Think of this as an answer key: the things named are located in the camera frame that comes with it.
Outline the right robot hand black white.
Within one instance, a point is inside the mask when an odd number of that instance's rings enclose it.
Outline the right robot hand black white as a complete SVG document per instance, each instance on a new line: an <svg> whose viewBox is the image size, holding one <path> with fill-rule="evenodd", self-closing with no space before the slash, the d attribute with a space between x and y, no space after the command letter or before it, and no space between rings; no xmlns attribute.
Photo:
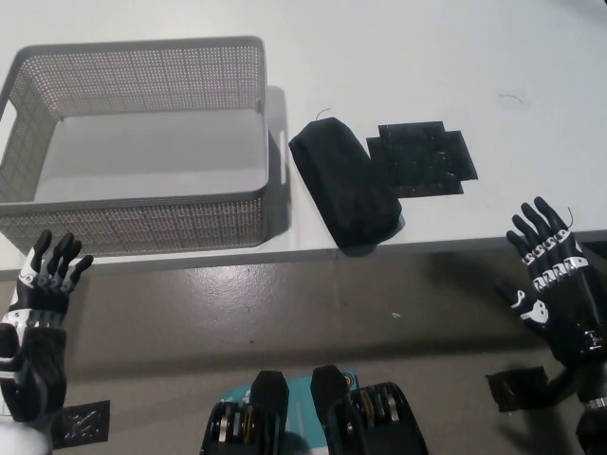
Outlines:
<svg viewBox="0 0 607 455"><path fill-rule="evenodd" d="M540 196L523 203L506 233L530 279L506 281L498 296L578 380L580 402L606 406L606 289L572 229Z"/></svg>

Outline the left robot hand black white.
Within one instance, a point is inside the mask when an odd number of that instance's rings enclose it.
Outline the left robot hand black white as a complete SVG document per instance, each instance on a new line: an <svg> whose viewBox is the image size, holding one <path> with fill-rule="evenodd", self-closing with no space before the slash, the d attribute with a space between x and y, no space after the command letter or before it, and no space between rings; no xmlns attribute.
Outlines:
<svg viewBox="0 0 607 455"><path fill-rule="evenodd" d="M64 405L67 379L64 328L70 295L94 257L68 232L55 246L43 231L20 269L1 317L1 411L18 423L55 415Z"/></svg>

